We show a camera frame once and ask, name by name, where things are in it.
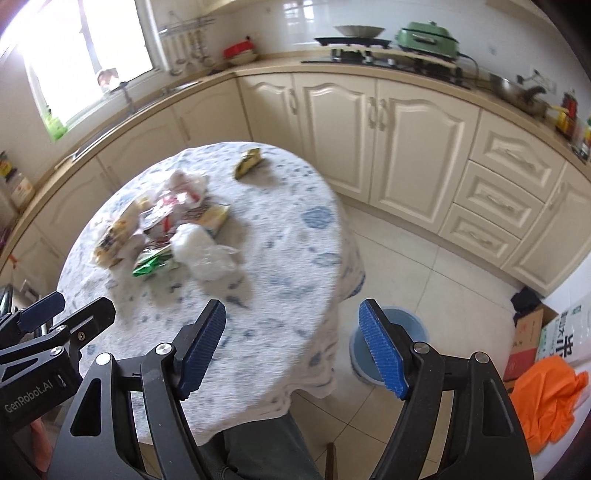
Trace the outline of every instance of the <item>utensil rack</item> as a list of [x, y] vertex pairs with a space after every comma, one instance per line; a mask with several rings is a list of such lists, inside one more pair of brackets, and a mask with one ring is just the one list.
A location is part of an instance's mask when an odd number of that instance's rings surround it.
[[179, 35], [181, 33], [198, 30], [207, 27], [208, 25], [212, 25], [216, 21], [211, 15], [192, 18], [191, 20], [181, 20], [172, 10], [168, 12], [168, 15], [171, 20], [175, 19], [176, 21], [163, 25], [162, 30], [159, 30], [158, 32], [161, 37], [169, 37], [171, 35]]

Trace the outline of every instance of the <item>round table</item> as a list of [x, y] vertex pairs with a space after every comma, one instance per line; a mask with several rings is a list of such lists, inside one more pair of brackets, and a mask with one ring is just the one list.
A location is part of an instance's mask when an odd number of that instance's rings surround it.
[[[236, 181], [240, 153], [254, 147], [261, 147], [264, 161]], [[199, 282], [183, 265], [148, 277], [133, 277], [130, 261], [110, 270], [93, 265], [99, 219], [119, 214], [177, 168], [206, 171], [208, 191], [230, 204], [216, 241], [239, 250], [237, 272]], [[122, 359], [173, 340], [208, 300], [219, 299], [228, 314], [226, 329], [201, 387], [182, 403], [198, 445], [241, 423], [282, 416], [293, 390], [330, 394], [337, 305], [357, 293], [365, 278], [344, 218], [339, 199], [314, 168], [270, 145], [207, 145], [150, 167], [86, 225], [61, 273], [57, 289], [66, 309], [56, 321], [101, 296], [116, 309], [115, 323], [83, 350], [80, 373], [101, 352]], [[141, 394], [132, 401], [138, 437], [150, 442]]]

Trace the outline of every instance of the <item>orange plastic bag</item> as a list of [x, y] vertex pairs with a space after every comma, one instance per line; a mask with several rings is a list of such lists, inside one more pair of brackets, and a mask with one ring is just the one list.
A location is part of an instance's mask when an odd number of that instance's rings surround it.
[[587, 383], [587, 372], [575, 375], [558, 355], [540, 360], [517, 379], [511, 401], [532, 455], [568, 431], [574, 422], [574, 405]]

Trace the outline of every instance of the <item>wall outlet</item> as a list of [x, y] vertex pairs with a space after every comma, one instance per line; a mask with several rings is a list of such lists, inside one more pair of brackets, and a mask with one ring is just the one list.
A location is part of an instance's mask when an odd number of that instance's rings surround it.
[[540, 69], [537, 69], [532, 65], [530, 76], [534, 75], [536, 72], [538, 72], [538, 75], [532, 80], [536, 82], [538, 85], [544, 87], [548, 93], [556, 94], [556, 82], [544, 75], [544, 73], [541, 72]]

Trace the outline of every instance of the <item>cabinet door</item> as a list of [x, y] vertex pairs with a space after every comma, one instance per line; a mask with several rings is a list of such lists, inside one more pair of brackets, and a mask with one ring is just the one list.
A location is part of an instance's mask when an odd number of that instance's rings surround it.
[[103, 168], [93, 158], [51, 197], [35, 222], [67, 256], [88, 221], [113, 193]]
[[501, 227], [458, 205], [449, 209], [439, 235], [497, 267], [519, 244], [518, 238]]
[[240, 78], [239, 83], [252, 139], [302, 157], [298, 105], [291, 75], [253, 75]]
[[195, 93], [172, 109], [189, 147], [252, 140], [235, 79]]
[[476, 130], [478, 107], [432, 90], [378, 82], [371, 205], [437, 233]]
[[548, 200], [564, 164], [564, 159], [542, 141], [486, 111], [482, 111], [470, 158], [542, 202]]
[[513, 182], [468, 161], [455, 202], [523, 238], [544, 204]]
[[[11, 258], [16, 260], [15, 268], [12, 267]], [[44, 297], [56, 289], [65, 261], [65, 257], [32, 223], [12, 250], [11, 257], [0, 273], [0, 283], [12, 283], [16, 288], [21, 288], [27, 280]]]
[[374, 158], [376, 80], [338, 74], [294, 75], [304, 158], [336, 192], [369, 200]]
[[121, 186], [185, 148], [173, 112], [167, 108], [121, 135], [97, 156], [109, 176]]
[[503, 270], [550, 294], [591, 251], [591, 184], [570, 163], [542, 213]]

